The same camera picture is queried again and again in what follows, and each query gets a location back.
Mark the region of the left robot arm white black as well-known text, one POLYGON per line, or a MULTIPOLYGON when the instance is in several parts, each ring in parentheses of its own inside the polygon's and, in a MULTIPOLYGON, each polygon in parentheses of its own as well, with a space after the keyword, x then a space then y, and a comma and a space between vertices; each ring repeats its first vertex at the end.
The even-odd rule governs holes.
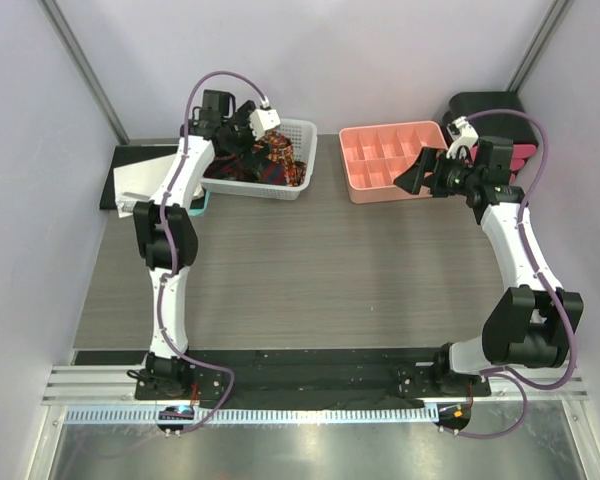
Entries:
POLYGON ((189 209, 205 171, 219 156, 244 155, 269 129, 267 105, 206 90, 202 103, 188 105, 176 156, 160 186, 132 210, 136 240, 153 292, 153 334, 143 366, 128 371, 138 400, 180 399, 193 387, 187 361, 186 284, 199 247, 189 209))

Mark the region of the multicoloured patterned tie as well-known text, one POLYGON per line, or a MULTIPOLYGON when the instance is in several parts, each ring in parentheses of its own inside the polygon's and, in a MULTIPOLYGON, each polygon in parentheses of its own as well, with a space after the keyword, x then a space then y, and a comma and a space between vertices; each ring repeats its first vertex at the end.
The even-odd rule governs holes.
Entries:
POLYGON ((286 187, 298 187, 303 183, 306 165, 295 159, 293 143, 286 135, 277 131, 266 133, 251 153, 256 157, 259 183, 286 187))

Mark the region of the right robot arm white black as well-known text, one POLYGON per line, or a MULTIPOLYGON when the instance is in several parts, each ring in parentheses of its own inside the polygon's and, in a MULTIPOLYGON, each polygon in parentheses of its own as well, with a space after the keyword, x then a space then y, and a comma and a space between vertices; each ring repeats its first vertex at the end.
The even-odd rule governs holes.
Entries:
POLYGON ((431 380, 452 395, 469 376, 507 372, 526 386, 551 391, 572 377, 575 331, 584 310, 577 292, 552 274, 535 239, 526 192, 509 183, 513 144, 483 137, 477 149, 423 147, 395 186, 409 194, 427 188, 434 198, 462 196, 488 238, 504 293, 479 337, 442 347, 431 380))

